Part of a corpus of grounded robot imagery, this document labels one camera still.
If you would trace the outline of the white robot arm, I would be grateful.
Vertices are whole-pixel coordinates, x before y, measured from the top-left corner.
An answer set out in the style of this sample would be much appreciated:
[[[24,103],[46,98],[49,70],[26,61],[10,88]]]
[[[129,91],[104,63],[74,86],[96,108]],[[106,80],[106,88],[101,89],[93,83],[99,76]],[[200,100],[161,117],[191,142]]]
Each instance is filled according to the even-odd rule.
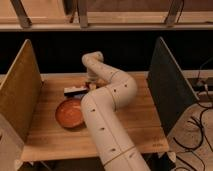
[[[136,81],[128,73],[104,64],[101,52],[85,54],[82,63],[89,81],[102,78],[107,82],[81,100],[84,121],[105,171],[151,171],[116,116],[116,111],[136,96]]]

